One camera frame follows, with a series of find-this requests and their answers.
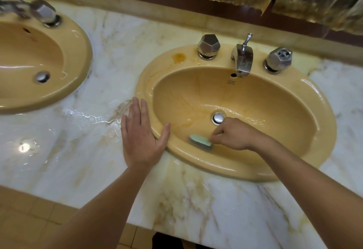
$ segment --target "sink basin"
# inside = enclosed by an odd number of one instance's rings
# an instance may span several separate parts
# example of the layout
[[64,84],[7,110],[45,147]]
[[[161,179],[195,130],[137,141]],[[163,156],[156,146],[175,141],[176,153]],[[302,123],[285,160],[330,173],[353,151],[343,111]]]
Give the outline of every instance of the sink basin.
[[80,26],[60,16],[62,24],[57,28],[15,14],[0,17],[0,113],[57,102],[86,78],[91,43]]
[[154,135],[171,123],[168,150],[180,159],[213,173],[254,181],[276,180],[256,153],[213,145],[211,151],[189,142],[191,134],[209,137],[212,115],[239,118],[274,137],[318,167],[336,139],[330,105],[305,74],[290,67],[278,75],[263,68],[267,53],[254,49],[249,76],[234,77],[234,45],[222,44],[215,59],[199,58],[196,45],[179,47],[155,58],[141,74],[136,95],[149,105]]

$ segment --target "orange stain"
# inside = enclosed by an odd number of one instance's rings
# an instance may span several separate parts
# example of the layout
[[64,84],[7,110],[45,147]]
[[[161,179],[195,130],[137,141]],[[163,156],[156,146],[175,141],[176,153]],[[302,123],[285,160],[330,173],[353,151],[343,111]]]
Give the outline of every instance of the orange stain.
[[172,58],[173,58],[175,64],[179,64],[179,63],[182,63],[183,61],[185,61],[185,59],[187,57],[183,53],[177,53],[177,54],[174,54],[172,56]]

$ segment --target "left hand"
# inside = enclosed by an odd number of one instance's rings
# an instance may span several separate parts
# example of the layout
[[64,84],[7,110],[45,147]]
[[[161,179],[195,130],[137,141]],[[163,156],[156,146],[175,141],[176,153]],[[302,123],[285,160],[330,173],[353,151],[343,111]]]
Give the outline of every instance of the left hand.
[[123,115],[121,120],[121,135],[123,156],[126,165],[144,164],[152,168],[159,162],[170,137],[170,124],[166,124],[157,140],[151,131],[149,112],[144,99],[133,97],[129,115]]

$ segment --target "marble countertop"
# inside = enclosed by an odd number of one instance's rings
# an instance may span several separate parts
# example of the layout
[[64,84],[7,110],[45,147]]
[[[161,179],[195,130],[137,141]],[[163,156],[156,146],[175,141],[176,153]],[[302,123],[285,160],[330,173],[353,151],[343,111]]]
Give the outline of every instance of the marble countertop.
[[[80,208],[126,169],[120,118],[144,67],[169,49],[196,44],[207,32],[50,2],[90,36],[90,75],[54,105],[0,116],[0,184]],[[217,36],[222,43],[241,43]],[[262,47],[253,41],[250,46]],[[311,74],[337,118],[338,140],[320,169],[362,196],[363,68],[315,60],[318,67],[294,65]],[[30,150],[20,152],[24,143]],[[142,186],[128,222],[214,248],[325,248],[280,182],[216,176],[168,152]]]

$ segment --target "hand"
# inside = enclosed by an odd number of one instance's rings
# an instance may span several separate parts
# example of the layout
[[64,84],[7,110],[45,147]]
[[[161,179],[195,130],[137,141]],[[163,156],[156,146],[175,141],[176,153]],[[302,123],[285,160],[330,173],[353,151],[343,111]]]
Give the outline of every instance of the hand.
[[209,141],[231,149],[256,151],[267,135],[238,118],[226,117],[214,130]]
[[128,167],[146,164],[152,168],[159,162],[170,137],[170,124],[166,124],[157,140],[151,132],[149,112],[144,99],[133,97],[129,115],[121,120],[123,156]]

